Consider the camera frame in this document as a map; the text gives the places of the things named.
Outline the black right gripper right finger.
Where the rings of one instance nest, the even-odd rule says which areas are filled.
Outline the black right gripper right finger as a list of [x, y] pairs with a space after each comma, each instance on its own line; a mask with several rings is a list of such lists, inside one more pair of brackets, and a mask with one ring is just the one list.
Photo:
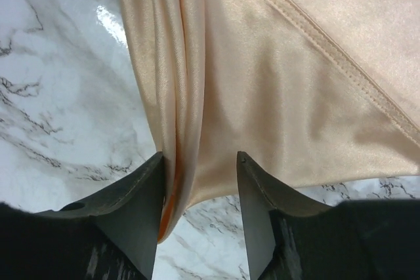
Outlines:
[[268, 174], [246, 152], [237, 179], [252, 279], [418, 279], [419, 202], [330, 207]]

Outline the peach cloth napkin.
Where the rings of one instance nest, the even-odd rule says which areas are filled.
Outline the peach cloth napkin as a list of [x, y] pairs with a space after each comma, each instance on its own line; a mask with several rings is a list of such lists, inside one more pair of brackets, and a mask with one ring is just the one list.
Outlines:
[[419, 0], [120, 0], [167, 193], [237, 192], [246, 151], [294, 188], [419, 173]]

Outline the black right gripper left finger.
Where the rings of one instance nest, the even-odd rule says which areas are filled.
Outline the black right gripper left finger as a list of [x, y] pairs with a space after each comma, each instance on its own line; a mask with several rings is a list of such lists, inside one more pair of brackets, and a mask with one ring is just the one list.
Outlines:
[[60, 210], [1, 204], [2, 279], [151, 279], [164, 200], [164, 160]]

